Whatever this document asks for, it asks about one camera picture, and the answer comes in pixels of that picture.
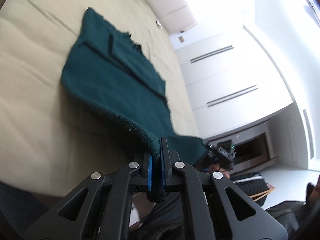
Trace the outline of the person's right hand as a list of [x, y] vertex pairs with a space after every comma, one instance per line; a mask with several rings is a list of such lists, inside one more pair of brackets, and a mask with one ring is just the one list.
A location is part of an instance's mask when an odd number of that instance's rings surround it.
[[225, 168], [221, 167], [219, 163], [210, 165], [208, 171], [209, 171], [210, 173], [218, 171], [218, 172], [221, 172], [221, 173], [222, 173], [225, 177], [227, 177], [228, 179], [230, 178], [229, 172], [228, 172]]

